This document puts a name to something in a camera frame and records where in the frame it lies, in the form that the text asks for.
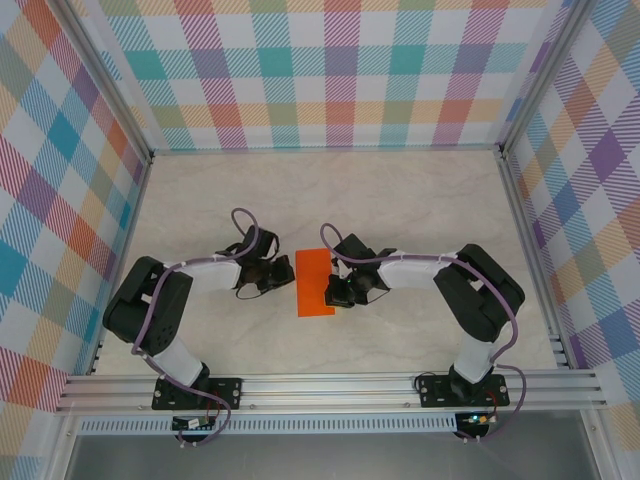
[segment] orange block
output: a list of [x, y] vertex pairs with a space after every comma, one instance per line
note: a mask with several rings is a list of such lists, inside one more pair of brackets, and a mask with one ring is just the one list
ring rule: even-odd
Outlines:
[[331, 254], [326, 248], [296, 252], [298, 317], [335, 314], [335, 308], [324, 304], [324, 291], [329, 284], [330, 273]]

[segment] beige floor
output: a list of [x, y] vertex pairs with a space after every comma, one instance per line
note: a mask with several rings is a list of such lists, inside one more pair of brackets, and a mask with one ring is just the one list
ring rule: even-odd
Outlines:
[[[502, 361], [555, 367], [491, 152], [159, 157], [126, 271], [142, 255], [183, 260], [239, 240], [229, 220], [235, 206], [249, 208], [276, 232], [292, 259], [296, 250], [322, 246], [324, 221], [376, 251], [444, 253], [482, 245], [527, 294], [518, 314], [520, 340]], [[192, 296], [179, 334], [214, 373], [337, 373], [446, 370], [461, 329], [437, 292], [395, 290], [366, 308], [298, 318], [295, 285], [289, 285], [253, 301], [232, 292]], [[147, 373], [129, 350], [108, 334], [97, 373]]]

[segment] enclosure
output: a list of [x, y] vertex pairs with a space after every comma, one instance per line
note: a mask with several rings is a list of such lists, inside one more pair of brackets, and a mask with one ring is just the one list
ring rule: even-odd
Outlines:
[[[2, 478], [637, 477], [636, 0], [0, 6]], [[242, 388], [187, 452], [102, 317], [138, 258], [241, 241], [238, 206], [297, 280], [189, 297], [180, 337]], [[464, 345], [437, 290], [314, 303], [324, 222], [376, 252], [478, 244], [518, 282], [509, 433], [421, 406]]]

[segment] purple cable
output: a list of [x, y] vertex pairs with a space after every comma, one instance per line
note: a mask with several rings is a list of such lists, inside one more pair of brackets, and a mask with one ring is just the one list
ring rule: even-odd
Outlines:
[[[342, 235], [340, 234], [338, 229], [334, 225], [332, 225], [331, 223], [323, 223], [322, 226], [320, 227], [320, 238], [322, 239], [322, 243], [324, 243], [324, 246], [327, 247], [329, 249], [329, 251], [336, 258], [339, 258], [343, 262], [349, 262], [349, 263], [353, 263], [353, 264], [362, 265], [362, 264], [367, 264], [367, 263], [392, 262], [392, 261], [395, 261], [395, 260], [423, 260], [423, 261], [427, 261], [427, 262], [449, 262], [449, 263], [453, 263], [455, 265], [458, 265], [458, 266], [464, 268], [469, 273], [471, 273], [474, 277], [476, 277], [478, 280], [480, 280], [484, 284], [484, 286], [486, 286], [489, 289], [489, 291], [496, 297], [498, 302], [500, 302], [500, 305], [502, 305], [502, 308], [504, 308], [504, 311], [506, 312], [507, 316], [509, 317], [509, 320], [511, 321], [511, 327], [512, 327], [512, 330], [513, 330], [513, 333], [511, 335], [511, 339], [505, 345], [503, 345], [500, 349], [498, 349], [498, 351], [496, 353], [494, 353], [491, 356], [491, 359], [490, 359], [491, 363], [495, 363], [495, 361], [498, 359], [498, 357], [500, 357], [504, 352], [506, 352], [507, 350], [509, 350], [511, 347], [513, 347], [515, 345], [516, 341], [518, 340], [518, 333], [519, 332], [518, 332], [518, 322], [516, 320], [515, 314], [513, 313], [513, 310], [511, 310], [511, 307], [509, 306], [509, 304], [507, 303], [505, 298], [502, 296], [502, 294], [498, 291], [498, 289], [496, 287], [494, 287], [493, 284], [484, 275], [482, 275], [480, 272], [478, 272], [475, 268], [473, 268], [468, 263], [465, 263], [465, 262], [463, 262], [461, 260], [458, 260], [457, 258], [454, 258], [454, 257], [447, 257], [447, 256], [443, 256], [443, 255], [430, 255], [430, 254], [423, 254], [423, 255], [417, 255], [417, 254], [390, 255], [390, 256], [384, 257], [384, 258], [368, 258], [368, 259], [364, 259], [364, 260], [357, 259], [357, 258], [349, 258], [349, 257], [346, 257], [346, 256], [336, 252], [336, 250], [329, 244], [329, 242], [327, 241], [327, 238], [324, 235], [324, 230], [326, 228], [330, 228], [331, 230], [333, 230], [333, 232], [338, 236], [340, 241], [342, 241]], [[524, 397], [527, 394], [527, 379], [525, 378], [524, 372], [522, 370], [520, 370], [518, 367], [514, 367], [512, 365], [499, 365], [499, 364], [496, 364], [496, 366], [498, 368], [505, 368], [507, 370], [514, 370], [514, 371], [518, 372], [518, 374], [522, 378], [522, 395], [520, 395], [520, 399], [518, 400], [516, 408], [513, 410], [513, 414], [503, 424], [502, 428], [500, 428], [499, 430], [496, 430], [495, 432], [492, 432], [492, 433], [486, 435], [484, 437], [485, 439], [495, 437], [496, 435], [498, 435], [499, 432], [502, 432], [502, 430], [504, 430], [504, 427], [512, 421], [512, 419], [517, 415], [517, 413], [522, 408], [522, 405], [524, 404]]]
[[[146, 355], [142, 351], [142, 349], [140, 349], [140, 344], [144, 340], [144, 337], [147, 334], [147, 331], [149, 330], [149, 326], [151, 325], [151, 320], [153, 319], [153, 312], [154, 312], [154, 310], [156, 308], [156, 304], [158, 303], [158, 296], [160, 294], [160, 290], [162, 289], [162, 286], [164, 285], [164, 282], [167, 280], [167, 278], [169, 277], [169, 275], [172, 272], [180, 270], [181, 268], [184, 268], [184, 267], [186, 267], [188, 265], [200, 265], [200, 264], [205, 264], [205, 263], [218, 263], [218, 262], [231, 262], [231, 261], [234, 261], [234, 260], [242, 257], [243, 255], [246, 255], [251, 250], [253, 250], [253, 248], [256, 246], [256, 244], [258, 243], [258, 231], [259, 231], [258, 221], [256, 220], [256, 217], [249, 210], [247, 210], [245, 208], [241, 208], [241, 207], [234, 208], [231, 211], [231, 220], [233, 221], [233, 224], [243, 234], [244, 234], [244, 232], [242, 231], [242, 228], [240, 228], [240, 225], [238, 224], [238, 222], [236, 220], [236, 217], [235, 217], [236, 213], [238, 213], [238, 212], [242, 212], [242, 213], [246, 214], [251, 219], [251, 221], [253, 222], [254, 235], [253, 235], [253, 238], [251, 239], [251, 243], [249, 243], [249, 246], [247, 248], [245, 248], [244, 250], [242, 250], [242, 251], [240, 251], [238, 253], [235, 253], [233, 255], [230, 255], [228, 257], [192, 258], [191, 260], [187, 260], [186, 262], [176, 263], [175, 265], [171, 265], [170, 267], [168, 267], [162, 273], [162, 275], [160, 275], [160, 278], [158, 279], [158, 283], [156, 284], [156, 287], [153, 290], [153, 295], [151, 296], [151, 301], [149, 302], [149, 308], [147, 309], [147, 315], [144, 318], [144, 322], [142, 324], [142, 328], [140, 328], [140, 332], [138, 332], [138, 336], [136, 337], [135, 342], [133, 342], [133, 348], [131, 349], [131, 353], [133, 355], [142, 356], [144, 358], [144, 360], [147, 362], [147, 365], [149, 365], [153, 370], [155, 370], [158, 374], [160, 374], [160, 376], [164, 376], [164, 378], [166, 378], [166, 380], [169, 383], [171, 383], [171, 384], [175, 385], [176, 387], [184, 390], [185, 392], [192, 393], [194, 395], [199, 395], [201, 397], [208, 398], [209, 400], [213, 400], [213, 401], [219, 403], [220, 405], [222, 405], [225, 408], [225, 410], [227, 411], [227, 417], [225, 418], [225, 421], [223, 422], [223, 424], [220, 426], [220, 428], [218, 428], [211, 435], [207, 436], [204, 440], [198, 442], [197, 443], [198, 445], [205, 445], [205, 444], [209, 443], [215, 437], [220, 435], [222, 430], [224, 430], [227, 427], [227, 425], [229, 424], [229, 421], [231, 420], [231, 407], [222, 398], [220, 398], [220, 397], [218, 397], [216, 395], [212, 395], [212, 394], [207, 393], [207, 392], [202, 392], [200, 390], [196, 390], [196, 389], [191, 388], [191, 387], [189, 387], [187, 385], [183, 385], [182, 383], [180, 383], [176, 379], [174, 379], [174, 378], [170, 377], [169, 375], [167, 375], [167, 372], [162, 370], [162, 368], [157, 363], [155, 363], [153, 360], [151, 360], [151, 358], [148, 355]], [[190, 446], [193, 446], [193, 447], [196, 446], [195, 442], [193, 442], [193, 443], [185, 442], [185, 440], [183, 440], [183, 438], [182, 438], [182, 432], [178, 433], [178, 438], [183, 442], [182, 445], [190, 445]]]

